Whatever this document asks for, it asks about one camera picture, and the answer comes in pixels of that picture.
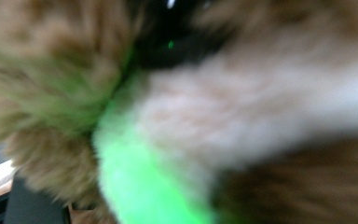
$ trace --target bright green fluff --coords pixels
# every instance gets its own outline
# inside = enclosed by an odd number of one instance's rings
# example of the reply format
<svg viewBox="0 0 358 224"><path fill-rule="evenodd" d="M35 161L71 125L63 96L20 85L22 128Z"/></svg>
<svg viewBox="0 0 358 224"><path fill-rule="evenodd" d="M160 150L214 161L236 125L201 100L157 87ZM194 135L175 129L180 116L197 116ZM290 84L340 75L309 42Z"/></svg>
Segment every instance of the bright green fluff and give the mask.
<svg viewBox="0 0 358 224"><path fill-rule="evenodd" d="M191 186L158 159L158 151L136 132L131 112L117 101L112 100L106 108L93 144L103 196L120 223L214 223L207 200L186 194Z"/></svg>

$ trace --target cat eye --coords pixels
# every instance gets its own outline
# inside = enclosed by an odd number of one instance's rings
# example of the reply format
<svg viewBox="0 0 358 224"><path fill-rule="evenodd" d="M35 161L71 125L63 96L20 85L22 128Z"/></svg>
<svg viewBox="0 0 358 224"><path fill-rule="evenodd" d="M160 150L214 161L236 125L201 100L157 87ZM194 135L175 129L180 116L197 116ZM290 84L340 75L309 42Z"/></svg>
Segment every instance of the cat eye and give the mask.
<svg viewBox="0 0 358 224"><path fill-rule="evenodd" d="M224 37L191 26L197 10L211 1L155 0L146 4L145 25L150 25L136 41L137 61L145 69L172 68L199 63L218 51Z"/></svg>

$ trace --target cat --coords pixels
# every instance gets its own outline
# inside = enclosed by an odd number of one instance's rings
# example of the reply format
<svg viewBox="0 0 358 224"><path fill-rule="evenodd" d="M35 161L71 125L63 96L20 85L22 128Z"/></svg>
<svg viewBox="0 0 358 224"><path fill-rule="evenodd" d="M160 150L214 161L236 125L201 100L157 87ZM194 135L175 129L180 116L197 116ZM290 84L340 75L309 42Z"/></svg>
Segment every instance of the cat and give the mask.
<svg viewBox="0 0 358 224"><path fill-rule="evenodd" d="M114 223L90 142L123 107L221 223L358 223L358 1L0 0L0 143Z"/></svg>

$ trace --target brown fur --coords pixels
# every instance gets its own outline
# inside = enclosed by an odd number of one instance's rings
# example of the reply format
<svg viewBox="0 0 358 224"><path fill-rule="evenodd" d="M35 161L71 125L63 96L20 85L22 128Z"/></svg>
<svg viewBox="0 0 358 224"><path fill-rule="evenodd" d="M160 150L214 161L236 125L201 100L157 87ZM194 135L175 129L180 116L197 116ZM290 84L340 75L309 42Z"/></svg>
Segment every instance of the brown fur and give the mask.
<svg viewBox="0 0 358 224"><path fill-rule="evenodd" d="M139 32L128 14L121 0L0 0L0 142L33 189L95 204L101 223L114 221L97 187L90 133ZM293 26L358 37L358 0L216 1L194 25L230 33L239 39L234 47ZM348 175L334 173L341 169ZM346 187L352 194L335 198ZM267 222L348 222L358 218L358 206L342 202L358 203L358 142L255 168L227 188L229 200L255 204L255 216ZM297 188L310 198L297 198ZM314 207L318 200L336 210Z"/></svg>
<svg viewBox="0 0 358 224"><path fill-rule="evenodd" d="M222 206L259 223L358 223L358 140L316 148L231 175Z"/></svg>
<svg viewBox="0 0 358 224"><path fill-rule="evenodd" d="M95 216L95 211L78 211L70 210L71 224L93 224L93 223L103 223L103 224L116 224L117 222L112 220L110 217L100 218Z"/></svg>
<svg viewBox="0 0 358 224"><path fill-rule="evenodd" d="M0 142L33 189L103 223L90 131L130 42L121 1L0 0Z"/></svg>

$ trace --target white fur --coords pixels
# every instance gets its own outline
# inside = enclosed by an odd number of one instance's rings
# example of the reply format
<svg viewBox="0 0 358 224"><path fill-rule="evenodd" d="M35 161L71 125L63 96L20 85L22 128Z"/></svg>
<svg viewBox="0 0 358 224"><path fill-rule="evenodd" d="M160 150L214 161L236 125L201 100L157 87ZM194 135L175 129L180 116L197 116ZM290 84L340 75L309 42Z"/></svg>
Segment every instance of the white fur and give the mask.
<svg viewBox="0 0 358 224"><path fill-rule="evenodd" d="M297 144L357 136L358 49L329 50L315 57L241 49L235 63L222 53L198 67L152 73L141 84L139 130L202 188L218 172Z"/></svg>

